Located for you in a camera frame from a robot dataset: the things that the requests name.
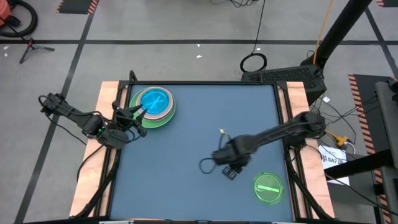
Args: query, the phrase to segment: green bowl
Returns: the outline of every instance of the green bowl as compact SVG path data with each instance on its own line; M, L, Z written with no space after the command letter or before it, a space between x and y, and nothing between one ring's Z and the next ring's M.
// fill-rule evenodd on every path
M138 96L144 90L145 89L140 90L138 93L136 93L134 95L134 97L130 101L130 105L129 105L130 107L137 106L136 105L136 101L138 99ZM174 101L173 107L172 107L171 111L168 113L167 116L165 116L164 118L162 118L160 120L156 120L156 121L148 120L148 119L144 118L144 119L142 119L142 127L144 127L144 128L158 128L158 127L161 127L161 126L165 125L167 122L169 122L172 119L172 117L173 117L173 115L175 113L175 99L174 99L174 97L173 97L173 101ZM139 116L139 113L135 112L134 113L134 117L137 117L137 116Z

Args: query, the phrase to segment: white cable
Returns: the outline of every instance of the white cable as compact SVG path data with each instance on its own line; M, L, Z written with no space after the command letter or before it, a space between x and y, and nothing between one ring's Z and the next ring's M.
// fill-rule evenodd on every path
M354 146L354 144L352 144L351 142L348 142L348 141L346 141L346 142L344 142L344 144L345 145L350 145L353 149L354 149L354 152L353 152L353 154L355 154L355 152L356 152L356 149L355 149L355 146Z

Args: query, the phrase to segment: wooden board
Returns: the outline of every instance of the wooden board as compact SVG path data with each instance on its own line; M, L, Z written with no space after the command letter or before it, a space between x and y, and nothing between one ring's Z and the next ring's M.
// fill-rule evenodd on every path
M303 83L288 82L287 86L293 116L299 114L300 112L308 111L309 107ZM96 110L102 112L107 118L112 117L113 111L111 104L116 99L117 91L118 82L102 83L101 90L98 96ZM284 99L281 95L280 100L282 103L282 114L284 115L284 119L287 120L286 106L283 104ZM315 140L308 140L307 144L315 147L316 149L318 148L317 142ZM99 146L100 145L95 140L90 139L87 142L85 157L90 155ZM104 162L104 156L105 150L102 150L97 153L92 159L90 159L87 164L82 168L80 178L77 183L70 215L76 215L78 212L80 212L98 188L101 170ZM305 147L301 150L301 157L303 160L305 180L307 182L307 187L310 193L320 204L320 206L327 212L327 214L334 217L333 207L331 205L329 190L326 183L325 174L323 172L322 161L320 160L319 153L315 152L315 150L311 147ZM299 199L298 204L300 209L300 215L301 217L305 217L303 196L298 188L296 188L296 192ZM105 215L106 204L109 200L108 196L109 188L103 195L100 215Z

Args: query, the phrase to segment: wooden table frame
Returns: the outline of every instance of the wooden table frame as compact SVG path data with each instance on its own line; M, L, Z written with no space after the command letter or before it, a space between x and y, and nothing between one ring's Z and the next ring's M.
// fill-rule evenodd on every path
M118 101L121 102L121 107L124 107L124 102L127 103L126 97L129 95L127 88L125 88L127 84L128 82L125 81L103 82L99 91L95 110L102 112L105 117L111 119L113 116L112 102L118 98ZM303 83L285 82L283 85L285 85L285 87L279 88L278 93L283 120L286 122L289 119L289 112L291 112L291 116L295 116L303 111L308 111L309 107ZM308 139L307 144L309 146L313 146L315 149L318 148L316 140ZM99 146L100 144L96 140L89 139L83 159L89 156ZM297 171L299 171L297 168L297 163L301 165L299 167L302 167L307 189L313 195L318 204L324 209L324 211L326 211L330 216L334 217L329 190L326 183L325 174L323 172L322 161L320 159L319 153L316 152L314 148L308 146L304 147L300 151L300 159L294 160L293 165ZM73 198L72 207L70 210L71 216L79 213L96 192L100 184L101 176L105 175L103 170L106 169L109 172L115 157L115 153L116 150L102 149L90 160L88 160L85 166L83 166L80 172L80 178L76 185L75 196ZM107 157L109 158L109 164L104 163ZM99 203L100 207L99 209L97 208L96 211L96 214L99 216L105 216L109 213L109 209L107 210L107 208L110 207L109 195L111 192L111 186L112 183L108 185L102 196L101 203ZM310 216L312 215L313 218L316 218L317 216L314 211L308 211L308 209L306 209L308 206L306 206L306 202L303 199L303 195L299 188L295 186L294 190L297 196L297 205L300 217L310 218L308 217L309 214Z

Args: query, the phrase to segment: stacked plates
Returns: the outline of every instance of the stacked plates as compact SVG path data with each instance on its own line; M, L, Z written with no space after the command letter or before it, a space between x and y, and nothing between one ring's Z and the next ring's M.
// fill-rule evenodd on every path
M142 120L144 128L158 128L171 120L175 113L175 100L173 95L162 87L149 87L139 91L130 101L130 107L142 105L134 117L144 110L147 113Z

